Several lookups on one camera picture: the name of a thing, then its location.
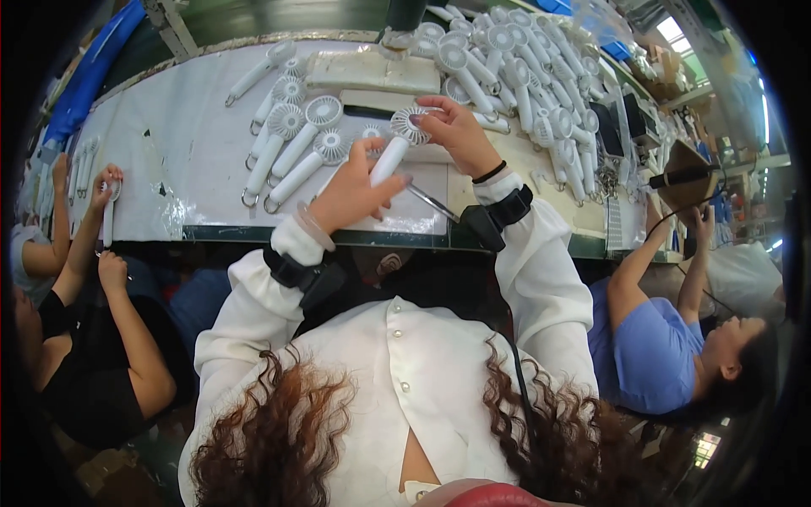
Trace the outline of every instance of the woman's right hand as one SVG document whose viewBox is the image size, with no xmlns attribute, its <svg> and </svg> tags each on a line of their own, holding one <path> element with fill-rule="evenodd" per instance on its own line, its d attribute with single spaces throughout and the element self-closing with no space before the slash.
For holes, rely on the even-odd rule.
<svg viewBox="0 0 811 507">
<path fill-rule="evenodd" d="M 127 289 L 127 263 L 109 250 L 99 256 L 99 281 L 105 294 Z"/>
<path fill-rule="evenodd" d="M 465 106 L 441 95 L 420 97 L 417 104 L 442 108 L 415 118 L 419 118 L 418 126 L 431 134 L 430 142 L 448 150 L 463 174 L 473 179 L 481 178 L 501 164 L 501 156 Z"/>
</svg>

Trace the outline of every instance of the white sleeve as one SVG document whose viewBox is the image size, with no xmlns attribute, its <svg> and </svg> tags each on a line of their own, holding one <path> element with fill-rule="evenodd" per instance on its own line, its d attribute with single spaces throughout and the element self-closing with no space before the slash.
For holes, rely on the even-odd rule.
<svg viewBox="0 0 811 507">
<path fill-rule="evenodd" d="M 280 255 L 288 253 L 305 266 L 320 263 L 324 255 L 324 248 L 292 217 L 273 231 L 270 243 Z M 228 278 L 233 290 L 214 326 L 200 333 L 195 344 L 194 364 L 200 375 L 198 415 L 263 360 L 260 352 L 287 345 L 304 319 L 298 305 L 302 291 L 273 280 L 261 250 L 232 264 Z"/>
<path fill-rule="evenodd" d="M 481 204 L 521 188 L 510 170 L 474 185 Z M 506 247 L 496 257 L 501 295 L 513 312 L 516 344 L 557 380 L 569 379 L 598 396 L 586 332 L 593 324 L 588 287 L 569 255 L 572 230 L 545 200 L 535 198 L 520 221 L 504 229 Z"/>
</svg>

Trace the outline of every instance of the cuff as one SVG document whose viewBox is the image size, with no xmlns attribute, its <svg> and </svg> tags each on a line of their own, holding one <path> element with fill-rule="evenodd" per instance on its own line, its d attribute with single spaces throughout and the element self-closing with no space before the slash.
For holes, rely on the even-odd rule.
<svg viewBox="0 0 811 507">
<path fill-rule="evenodd" d="M 315 266 L 324 258 L 324 247 L 302 229 L 292 216 L 273 231 L 270 246 L 280 256 L 290 254 L 302 266 Z"/>
<path fill-rule="evenodd" d="M 521 176 L 506 167 L 486 182 L 473 185 L 473 193 L 479 204 L 489 206 L 503 200 L 510 192 L 523 186 L 524 180 L 521 179 Z"/>
</svg>

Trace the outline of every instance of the cardboard box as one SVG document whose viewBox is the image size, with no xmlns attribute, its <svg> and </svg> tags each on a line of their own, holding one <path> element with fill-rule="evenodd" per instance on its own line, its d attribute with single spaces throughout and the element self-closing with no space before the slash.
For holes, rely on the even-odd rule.
<svg viewBox="0 0 811 507">
<path fill-rule="evenodd" d="M 709 165 L 709 162 L 683 141 L 676 140 L 670 150 L 670 158 L 664 167 L 664 172 L 669 173 L 695 165 Z M 660 188 L 659 198 L 673 211 L 680 210 L 676 216 L 683 224 L 692 229 L 695 226 L 692 207 L 699 201 L 709 198 L 713 194 L 717 182 L 718 175 L 712 174 L 709 178 L 695 182 Z"/>
</svg>

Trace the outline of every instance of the blue plastic crate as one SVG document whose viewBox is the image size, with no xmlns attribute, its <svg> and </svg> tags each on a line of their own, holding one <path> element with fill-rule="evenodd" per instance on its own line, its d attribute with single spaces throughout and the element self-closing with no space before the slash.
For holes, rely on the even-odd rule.
<svg viewBox="0 0 811 507">
<path fill-rule="evenodd" d="M 534 0 L 538 7 L 552 14 L 572 15 L 571 0 Z"/>
</svg>

